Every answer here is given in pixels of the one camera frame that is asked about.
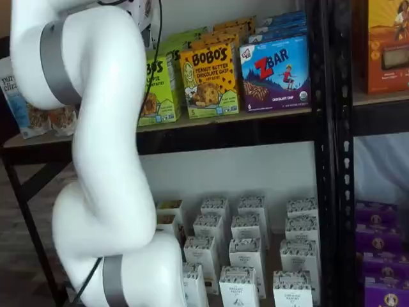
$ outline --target orange box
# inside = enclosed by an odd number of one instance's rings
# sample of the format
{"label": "orange box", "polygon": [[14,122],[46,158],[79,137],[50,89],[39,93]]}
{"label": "orange box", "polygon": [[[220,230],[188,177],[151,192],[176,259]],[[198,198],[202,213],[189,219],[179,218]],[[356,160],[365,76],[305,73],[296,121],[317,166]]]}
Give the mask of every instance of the orange box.
{"label": "orange box", "polygon": [[354,0],[352,8],[354,58],[367,92],[409,89],[409,1]]}

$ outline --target purple box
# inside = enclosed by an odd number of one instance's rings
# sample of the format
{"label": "purple box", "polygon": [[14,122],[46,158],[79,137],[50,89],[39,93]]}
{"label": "purple box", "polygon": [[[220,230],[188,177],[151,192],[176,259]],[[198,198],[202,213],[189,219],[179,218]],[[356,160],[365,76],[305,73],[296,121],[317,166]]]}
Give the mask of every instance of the purple box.
{"label": "purple box", "polygon": [[409,279],[409,254],[365,252],[362,270],[364,275]]}
{"label": "purple box", "polygon": [[381,224],[357,224],[355,247],[358,252],[402,252],[402,233],[399,227],[389,228]]}
{"label": "purple box", "polygon": [[365,307],[409,306],[409,281],[397,278],[365,277]]}
{"label": "purple box", "polygon": [[355,206],[357,223],[397,225],[397,205],[357,200]]}

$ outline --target snack box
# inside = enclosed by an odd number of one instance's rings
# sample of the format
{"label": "snack box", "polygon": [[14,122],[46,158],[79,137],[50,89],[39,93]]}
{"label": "snack box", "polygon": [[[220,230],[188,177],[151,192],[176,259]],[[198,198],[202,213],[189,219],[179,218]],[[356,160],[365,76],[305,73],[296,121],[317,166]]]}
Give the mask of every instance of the snack box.
{"label": "snack box", "polygon": [[409,281],[367,276],[364,297],[365,307],[409,306]]}
{"label": "snack box", "polygon": [[183,263],[183,288],[187,307],[209,307],[201,264]]}
{"label": "snack box", "polygon": [[174,76],[171,54],[158,55],[154,63],[155,53],[149,52],[146,64],[146,89],[148,89],[152,70],[155,72],[150,92],[142,106],[138,126],[157,123],[172,123],[180,117],[180,95],[178,94]]}
{"label": "snack box", "polygon": [[315,241],[283,240],[280,245],[281,265],[283,271],[308,271],[311,277],[313,303],[321,304],[321,282],[318,272],[318,256]]}
{"label": "snack box", "polygon": [[240,47],[248,112],[307,107],[310,81],[305,35]]}
{"label": "snack box", "polygon": [[265,243],[265,248],[270,249],[270,223],[268,222],[268,212],[264,206],[264,196],[245,196],[240,198],[238,213],[258,214],[261,228],[261,235]]}
{"label": "snack box", "polygon": [[256,270],[257,292],[260,299],[266,298],[266,266],[260,238],[233,239],[229,246],[230,263],[233,267],[253,267]]}
{"label": "snack box", "polygon": [[365,252],[362,272],[369,276],[409,279],[409,254]]}
{"label": "snack box", "polygon": [[188,237],[184,252],[186,261],[201,264],[208,294],[219,294],[220,262],[214,237]]}
{"label": "snack box", "polygon": [[355,246],[357,251],[402,252],[402,233],[399,227],[381,224],[357,224]]}
{"label": "snack box", "polygon": [[181,52],[180,66],[189,118],[237,114],[238,70],[233,42]]}
{"label": "snack box", "polygon": [[219,283],[224,307],[259,307],[254,268],[223,267]]}
{"label": "snack box", "polygon": [[228,244],[224,237],[223,216],[218,214],[200,214],[193,224],[194,233],[199,237],[214,237],[217,252],[222,265],[229,265]]}
{"label": "snack box", "polygon": [[216,24],[213,29],[214,31],[221,30],[224,28],[231,28],[235,26],[240,26],[242,24],[246,24],[250,34],[254,33],[255,24],[256,24],[256,16],[252,17],[245,17],[236,20],[231,20],[227,22],[222,22],[221,24]]}
{"label": "snack box", "polygon": [[397,225],[397,205],[357,200],[355,220],[367,224]]}
{"label": "snack box", "polygon": [[273,295],[279,307],[313,307],[311,279],[306,271],[275,271]]}

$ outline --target bobo's peanut butter chocolate chip box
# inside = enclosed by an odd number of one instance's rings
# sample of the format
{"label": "bobo's peanut butter chocolate chip box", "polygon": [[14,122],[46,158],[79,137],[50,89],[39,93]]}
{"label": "bobo's peanut butter chocolate chip box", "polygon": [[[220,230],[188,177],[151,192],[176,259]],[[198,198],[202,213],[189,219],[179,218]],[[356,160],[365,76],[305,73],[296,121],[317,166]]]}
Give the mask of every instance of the bobo's peanut butter chocolate chip box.
{"label": "bobo's peanut butter chocolate chip box", "polygon": [[190,118],[239,112],[233,41],[182,51],[180,67]]}

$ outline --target white wall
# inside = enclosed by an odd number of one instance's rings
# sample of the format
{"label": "white wall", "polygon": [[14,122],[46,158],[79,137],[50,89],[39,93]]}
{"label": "white wall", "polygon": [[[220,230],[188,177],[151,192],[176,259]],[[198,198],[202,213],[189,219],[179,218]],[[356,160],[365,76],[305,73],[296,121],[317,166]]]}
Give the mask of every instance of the white wall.
{"label": "white wall", "polygon": [[225,195],[236,208],[239,196],[254,192],[266,196],[271,228],[282,232],[286,202],[316,195],[310,142],[148,155],[141,162],[155,200],[183,199],[191,219],[206,195]]}

